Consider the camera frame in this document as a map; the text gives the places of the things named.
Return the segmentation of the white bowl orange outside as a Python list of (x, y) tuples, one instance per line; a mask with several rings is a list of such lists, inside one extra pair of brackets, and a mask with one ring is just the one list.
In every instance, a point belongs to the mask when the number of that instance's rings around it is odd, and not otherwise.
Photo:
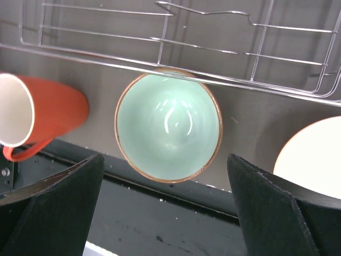
[(284, 145), (273, 174), (340, 199), (340, 116), (308, 125)]

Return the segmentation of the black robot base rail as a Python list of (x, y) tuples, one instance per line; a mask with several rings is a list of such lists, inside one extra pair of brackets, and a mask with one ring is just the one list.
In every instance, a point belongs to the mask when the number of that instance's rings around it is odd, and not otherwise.
[[(1, 194), (30, 185), (93, 156), (102, 155), (54, 141), (20, 163), (1, 158)], [(188, 181), (148, 181), (109, 155), (83, 254), (246, 255), (233, 197)]]

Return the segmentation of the orange ceramic mug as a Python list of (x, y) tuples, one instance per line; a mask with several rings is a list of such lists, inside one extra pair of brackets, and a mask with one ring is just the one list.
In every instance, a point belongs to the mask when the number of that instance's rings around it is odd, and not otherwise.
[(37, 77), (1, 74), (1, 144), (12, 162), (28, 159), (81, 126), (89, 104), (78, 90)]

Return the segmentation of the mint green ceramic bowl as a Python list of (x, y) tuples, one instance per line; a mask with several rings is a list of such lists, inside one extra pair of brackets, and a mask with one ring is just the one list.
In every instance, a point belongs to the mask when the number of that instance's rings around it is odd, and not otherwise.
[(140, 175), (180, 183), (214, 160), (223, 136), (222, 113), (212, 91), (195, 75), (158, 68), (137, 77), (121, 94), (115, 136)]

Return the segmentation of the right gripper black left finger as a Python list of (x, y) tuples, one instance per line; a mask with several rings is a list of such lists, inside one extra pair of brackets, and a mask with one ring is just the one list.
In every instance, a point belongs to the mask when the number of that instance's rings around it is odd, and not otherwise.
[(104, 174), (102, 155), (1, 194), (1, 255), (82, 255)]

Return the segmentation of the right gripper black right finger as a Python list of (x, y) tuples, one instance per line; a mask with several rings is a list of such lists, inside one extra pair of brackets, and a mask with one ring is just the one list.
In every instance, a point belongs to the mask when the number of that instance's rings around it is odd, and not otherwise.
[(340, 255), (339, 199), (235, 154), (227, 171), (248, 255)]

